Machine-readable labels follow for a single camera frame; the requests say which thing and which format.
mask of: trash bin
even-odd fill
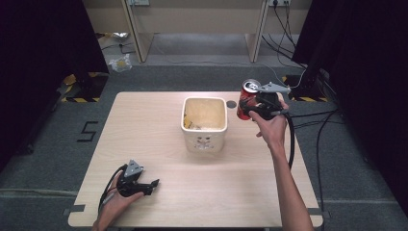
[[[219,152],[227,130],[225,100],[188,97],[184,101],[181,127],[190,152]]]

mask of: plastic bag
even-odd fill
[[[117,60],[110,60],[109,65],[111,65],[112,69],[116,72],[122,72],[125,70],[130,70],[132,68],[129,60],[129,54],[126,54],[125,56]]]

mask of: red can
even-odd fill
[[[237,116],[242,120],[249,120],[251,117],[246,115],[242,109],[244,106],[256,106],[257,102],[255,96],[258,93],[258,87],[261,84],[254,79],[247,79],[243,81],[241,88],[240,101],[237,107]]]

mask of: gray carpet floor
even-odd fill
[[[296,68],[274,69],[279,78],[301,73]],[[238,91],[242,81],[248,78],[263,84],[277,84],[274,73],[260,66],[135,66],[121,73],[112,71],[97,103],[59,102],[37,136],[35,152],[13,156],[0,174],[0,230],[88,230],[70,227],[67,209],[74,203],[119,92]],[[327,112],[338,107],[332,102],[288,103],[294,116]],[[317,137],[326,116],[293,119],[298,126],[295,133],[320,205]],[[97,121],[89,125],[96,134],[90,142],[77,142],[89,137],[81,134],[87,121]],[[302,125],[314,121],[314,125]],[[341,111],[333,115],[320,136],[323,206],[330,215],[325,219],[324,229],[408,230],[407,217],[380,173],[365,161],[364,151],[346,121],[346,115]]]

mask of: can top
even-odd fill
[[[258,87],[260,86],[261,84],[254,79],[245,80],[242,84],[243,89],[250,93],[258,92]]]

